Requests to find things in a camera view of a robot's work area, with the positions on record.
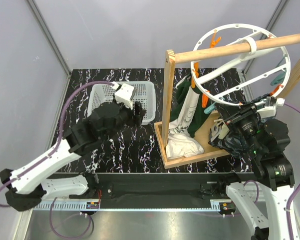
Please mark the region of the cream sock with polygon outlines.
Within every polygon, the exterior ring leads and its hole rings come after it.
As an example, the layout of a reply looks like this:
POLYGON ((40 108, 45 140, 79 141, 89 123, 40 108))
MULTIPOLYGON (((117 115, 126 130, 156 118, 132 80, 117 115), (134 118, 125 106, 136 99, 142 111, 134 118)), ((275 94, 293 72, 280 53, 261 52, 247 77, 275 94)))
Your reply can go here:
POLYGON ((229 133, 229 128, 227 127, 227 125, 226 124, 220 124, 219 126, 218 126, 218 131, 217 131, 217 137, 218 137, 218 139, 224 139, 225 138, 225 136, 229 133))

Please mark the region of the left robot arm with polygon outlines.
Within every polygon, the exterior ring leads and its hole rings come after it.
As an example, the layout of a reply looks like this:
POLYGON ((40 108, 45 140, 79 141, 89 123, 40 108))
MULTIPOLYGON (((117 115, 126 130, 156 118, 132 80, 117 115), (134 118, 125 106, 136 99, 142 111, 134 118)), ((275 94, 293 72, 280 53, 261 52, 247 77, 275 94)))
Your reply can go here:
POLYGON ((123 103, 104 102, 91 115, 69 128, 57 143, 41 156, 17 170, 4 169, 0 180, 8 189, 8 207, 18 212, 36 207, 42 200, 57 197, 91 199, 98 194, 99 183, 92 173, 50 179, 63 166, 96 150, 124 126, 139 127, 146 110, 140 102, 132 108, 123 103))

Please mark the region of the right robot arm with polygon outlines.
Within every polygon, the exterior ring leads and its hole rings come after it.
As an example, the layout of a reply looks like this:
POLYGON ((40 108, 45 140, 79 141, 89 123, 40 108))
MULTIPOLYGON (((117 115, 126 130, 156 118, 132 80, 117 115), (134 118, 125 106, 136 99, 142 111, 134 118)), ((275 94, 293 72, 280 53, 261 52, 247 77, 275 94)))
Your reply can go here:
POLYGON ((292 164, 284 154, 291 142, 287 125, 272 117, 262 123, 255 103, 238 107, 218 103, 216 109, 230 133, 238 134, 243 139, 243 151, 252 157, 253 173, 260 183, 267 215, 263 215, 248 196, 236 173, 219 177, 217 194, 234 203, 249 227, 252 239, 297 239, 293 203, 300 191, 300 184, 295 186, 292 164))

